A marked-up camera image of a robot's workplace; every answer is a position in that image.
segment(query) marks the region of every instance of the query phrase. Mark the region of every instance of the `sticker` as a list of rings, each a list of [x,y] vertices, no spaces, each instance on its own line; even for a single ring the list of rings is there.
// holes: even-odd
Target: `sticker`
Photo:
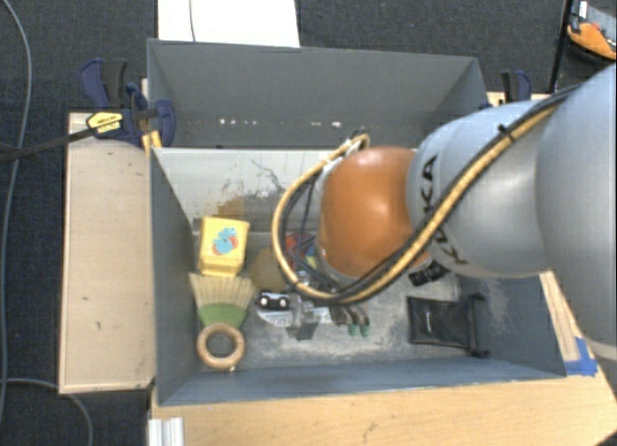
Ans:
[[[212,252],[217,256],[229,254],[238,247],[238,235],[234,227],[225,227],[212,241]]]

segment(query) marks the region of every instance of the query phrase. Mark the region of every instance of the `black object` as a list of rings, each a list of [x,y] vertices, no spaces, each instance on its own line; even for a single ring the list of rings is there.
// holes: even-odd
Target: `black object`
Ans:
[[[557,76],[559,75],[559,64],[561,63],[561,56],[563,54],[563,47],[568,33],[568,22],[570,21],[570,12],[572,11],[572,5],[575,0],[566,0],[566,5],[561,17],[561,28],[559,29],[559,39],[557,39],[557,48],[555,50],[555,58],[552,63],[552,72],[550,74],[549,81],[549,93],[554,93],[555,84],[557,83]]]
[[[449,273],[449,270],[439,264],[437,261],[432,261],[424,270],[419,272],[409,273],[409,281],[414,287],[420,287],[426,285],[431,281],[440,279],[442,276]]]
[[[505,102],[521,102],[530,100],[532,95],[531,80],[522,71],[502,71],[501,81]]]
[[[484,301],[479,294],[454,302],[408,297],[411,343],[457,347],[487,357],[489,352],[481,348],[476,332],[476,311]]]

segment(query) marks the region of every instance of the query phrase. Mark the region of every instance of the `wooden board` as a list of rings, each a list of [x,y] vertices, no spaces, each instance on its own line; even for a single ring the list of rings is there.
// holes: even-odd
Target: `wooden board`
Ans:
[[[86,116],[72,114],[70,132]],[[154,376],[147,196],[141,149],[95,138],[69,146],[62,393],[146,387]]]

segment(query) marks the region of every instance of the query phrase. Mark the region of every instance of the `yellow cable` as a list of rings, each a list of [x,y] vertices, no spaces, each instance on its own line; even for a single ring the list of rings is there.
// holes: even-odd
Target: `yellow cable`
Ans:
[[[368,135],[367,134],[361,134],[361,135],[357,136],[356,138],[354,138],[352,140],[346,141],[339,148],[337,148],[334,152],[332,152],[330,155],[328,155],[325,159],[319,161],[315,166],[313,166],[311,169],[309,169],[307,172],[305,172],[303,175],[301,175],[298,179],[296,179],[293,182],[293,184],[291,184],[291,186],[287,189],[287,191],[285,191],[283,193],[281,199],[279,200],[279,204],[277,205],[277,208],[274,211],[274,216],[272,218],[272,229],[271,229],[272,249],[274,251],[275,256],[277,257],[277,260],[279,261],[279,266],[284,271],[287,279],[293,285],[295,285],[297,288],[302,287],[302,289],[300,291],[303,294],[308,294],[308,295],[311,295],[311,296],[319,298],[319,299],[324,299],[323,296],[332,296],[333,294],[329,294],[327,292],[322,292],[320,290],[316,290],[316,289],[314,289],[312,287],[304,285],[300,281],[300,279],[296,276],[295,272],[292,270],[292,268],[289,266],[289,264],[287,263],[287,259],[285,258],[285,255],[284,255],[284,253],[282,251],[281,243],[279,242],[279,225],[281,223],[282,211],[283,211],[284,207],[286,206],[287,202],[289,201],[289,199],[291,198],[291,196],[308,179],[313,177],[316,173],[322,171],[324,169],[324,167],[326,167],[327,165],[331,164],[333,162],[333,160],[335,160],[338,157],[344,155],[348,150],[350,150],[352,147],[356,146],[357,144],[359,144],[360,146],[363,146],[363,147],[368,147],[370,145],[370,139],[369,139]]]

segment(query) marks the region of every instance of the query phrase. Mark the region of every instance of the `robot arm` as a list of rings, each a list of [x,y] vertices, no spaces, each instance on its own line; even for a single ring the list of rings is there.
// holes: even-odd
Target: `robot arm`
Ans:
[[[345,144],[330,160],[353,144]],[[333,189],[341,180],[334,180],[335,173],[345,171],[342,165],[335,168],[325,180],[315,250],[324,279],[338,288],[322,290],[300,282],[283,246],[289,209],[330,160],[292,185],[273,219],[274,252],[289,285],[303,298],[323,305],[369,299],[425,252],[447,269],[474,277],[522,277],[553,269],[592,349],[617,362],[615,66],[576,90],[487,109],[442,126],[418,148],[405,180],[377,185],[381,174],[370,178],[362,160],[356,160],[346,173],[364,179],[354,194],[345,191],[342,206],[336,201],[340,193],[328,192],[331,179]],[[400,165],[391,160],[393,168]],[[344,262],[336,261],[333,224],[349,212],[367,211],[366,203],[375,197],[382,203],[389,198],[392,211],[406,204],[409,225],[396,235],[411,225],[413,233],[358,276],[366,259],[362,239],[356,236]],[[365,221],[378,230],[389,222],[379,214]]]

